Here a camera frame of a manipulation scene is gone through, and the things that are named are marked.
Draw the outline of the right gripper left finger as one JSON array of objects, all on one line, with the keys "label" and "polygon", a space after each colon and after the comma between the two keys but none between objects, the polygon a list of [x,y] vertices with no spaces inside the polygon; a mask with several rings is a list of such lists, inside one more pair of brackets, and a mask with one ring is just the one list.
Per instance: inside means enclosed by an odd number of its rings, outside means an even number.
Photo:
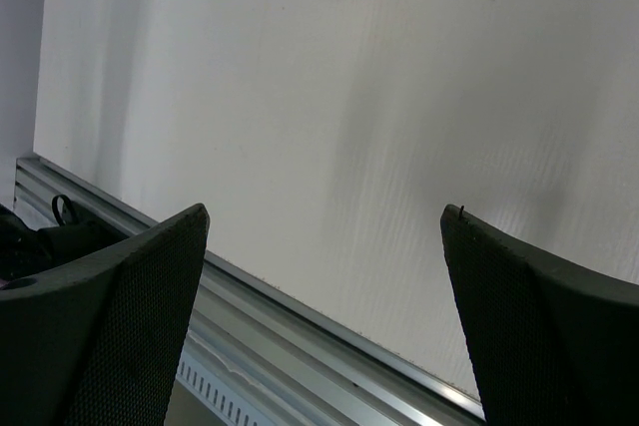
[{"label": "right gripper left finger", "polygon": [[1,284],[2,423],[162,424],[208,231],[208,212],[196,204]]}]

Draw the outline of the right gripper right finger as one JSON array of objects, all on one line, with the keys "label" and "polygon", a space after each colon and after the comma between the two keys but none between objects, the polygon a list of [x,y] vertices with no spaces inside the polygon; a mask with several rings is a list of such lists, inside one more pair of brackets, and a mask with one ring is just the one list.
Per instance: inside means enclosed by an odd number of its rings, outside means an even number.
[{"label": "right gripper right finger", "polygon": [[441,214],[444,259],[490,425],[634,425],[638,288]]}]

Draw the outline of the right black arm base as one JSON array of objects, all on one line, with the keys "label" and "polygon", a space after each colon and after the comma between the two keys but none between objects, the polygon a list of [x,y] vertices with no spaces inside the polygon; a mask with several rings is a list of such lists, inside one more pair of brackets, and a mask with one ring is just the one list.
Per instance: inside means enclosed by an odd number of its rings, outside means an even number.
[{"label": "right black arm base", "polygon": [[126,236],[66,195],[51,200],[54,226],[32,229],[1,208],[1,284],[66,264]]}]

